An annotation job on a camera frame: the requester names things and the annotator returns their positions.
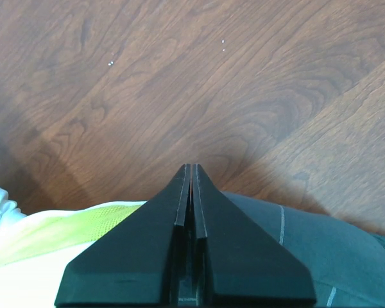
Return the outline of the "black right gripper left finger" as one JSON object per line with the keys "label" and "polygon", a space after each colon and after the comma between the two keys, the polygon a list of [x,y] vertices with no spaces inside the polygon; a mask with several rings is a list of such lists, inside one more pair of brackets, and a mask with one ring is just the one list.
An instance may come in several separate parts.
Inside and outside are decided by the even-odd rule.
{"label": "black right gripper left finger", "polygon": [[65,267],[57,307],[160,307],[178,303],[191,165]]}

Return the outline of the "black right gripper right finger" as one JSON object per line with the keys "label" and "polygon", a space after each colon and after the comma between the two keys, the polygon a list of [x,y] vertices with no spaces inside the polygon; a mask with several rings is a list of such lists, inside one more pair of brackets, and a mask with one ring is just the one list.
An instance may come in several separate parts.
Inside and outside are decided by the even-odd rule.
{"label": "black right gripper right finger", "polygon": [[192,167],[194,281],[210,307],[312,307],[310,271]]}

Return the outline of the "grey checked pillowcase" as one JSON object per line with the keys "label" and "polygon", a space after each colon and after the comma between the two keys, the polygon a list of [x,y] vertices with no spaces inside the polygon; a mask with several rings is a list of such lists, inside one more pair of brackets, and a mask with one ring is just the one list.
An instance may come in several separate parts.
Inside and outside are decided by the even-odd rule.
{"label": "grey checked pillowcase", "polygon": [[224,195],[306,265],[319,307],[385,307],[385,236],[323,214]]}

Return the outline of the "cream yellow-edged pillow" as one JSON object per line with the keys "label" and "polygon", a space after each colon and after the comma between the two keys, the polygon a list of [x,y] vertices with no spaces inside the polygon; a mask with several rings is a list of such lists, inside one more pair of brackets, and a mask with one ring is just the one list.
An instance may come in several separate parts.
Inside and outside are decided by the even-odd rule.
{"label": "cream yellow-edged pillow", "polygon": [[142,205],[111,201],[26,215],[0,188],[0,307],[53,307],[67,264]]}

